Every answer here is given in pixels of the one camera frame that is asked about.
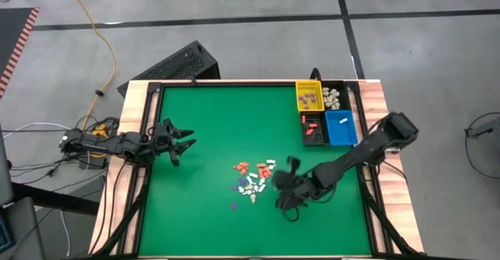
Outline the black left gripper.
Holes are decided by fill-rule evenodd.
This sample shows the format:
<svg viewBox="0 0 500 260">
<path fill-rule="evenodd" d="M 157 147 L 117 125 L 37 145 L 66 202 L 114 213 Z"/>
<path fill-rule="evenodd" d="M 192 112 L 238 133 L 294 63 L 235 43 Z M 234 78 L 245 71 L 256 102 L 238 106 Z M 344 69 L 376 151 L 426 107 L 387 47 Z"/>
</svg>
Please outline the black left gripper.
<svg viewBox="0 0 500 260">
<path fill-rule="evenodd" d="M 170 119 L 164 119 L 161 124 L 155 125 L 152 137 L 155 142 L 155 148 L 159 153 L 168 152 L 170 161 L 174 166 L 180 165 L 180 154 L 184 153 L 197 140 L 190 139 L 177 143 L 177 139 L 193 134 L 193 130 L 179 130 Z"/>
</svg>

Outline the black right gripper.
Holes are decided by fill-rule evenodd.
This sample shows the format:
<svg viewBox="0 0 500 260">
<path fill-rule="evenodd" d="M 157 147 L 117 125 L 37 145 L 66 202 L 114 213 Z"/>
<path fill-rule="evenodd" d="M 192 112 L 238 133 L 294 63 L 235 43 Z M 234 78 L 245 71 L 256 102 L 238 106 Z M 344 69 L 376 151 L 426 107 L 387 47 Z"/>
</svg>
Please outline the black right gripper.
<svg viewBox="0 0 500 260">
<path fill-rule="evenodd" d="M 311 191 L 306 181 L 311 177 L 312 170 L 309 169 L 298 175 L 301 160 L 296 157 L 287 157 L 286 163 L 290 168 L 288 172 L 279 169 L 273 174 L 273 179 L 277 180 L 275 188 L 279 191 L 276 200 L 278 209 L 291 209 L 303 205 Z"/>
</svg>

